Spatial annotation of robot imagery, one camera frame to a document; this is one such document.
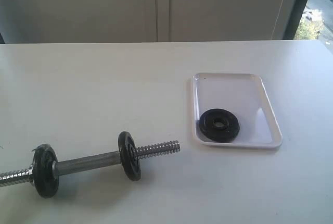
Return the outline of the chrome dumbbell bar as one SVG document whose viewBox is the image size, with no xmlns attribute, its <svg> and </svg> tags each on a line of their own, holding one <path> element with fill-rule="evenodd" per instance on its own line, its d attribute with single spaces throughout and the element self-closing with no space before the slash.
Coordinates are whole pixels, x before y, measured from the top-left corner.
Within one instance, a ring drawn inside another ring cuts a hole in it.
<svg viewBox="0 0 333 224">
<path fill-rule="evenodd" d="M 178 141 L 168 141 L 136 148 L 136 157 L 141 159 L 177 153 L 181 150 Z M 100 155 L 87 156 L 57 162 L 53 167 L 54 175 L 64 176 L 92 169 L 121 164 L 119 150 Z"/>
</svg>

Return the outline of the white plastic tray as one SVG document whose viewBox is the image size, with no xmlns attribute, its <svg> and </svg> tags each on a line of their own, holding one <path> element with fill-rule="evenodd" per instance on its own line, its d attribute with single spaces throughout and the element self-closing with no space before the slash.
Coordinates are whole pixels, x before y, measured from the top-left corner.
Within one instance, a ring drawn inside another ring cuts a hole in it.
<svg viewBox="0 0 333 224">
<path fill-rule="evenodd" d="M 197 73 L 192 79 L 193 137 L 203 145 L 275 149 L 283 135 L 262 79 L 254 74 Z M 240 131 L 228 142 L 206 137 L 199 119 L 207 110 L 224 109 L 238 120 Z"/>
</svg>

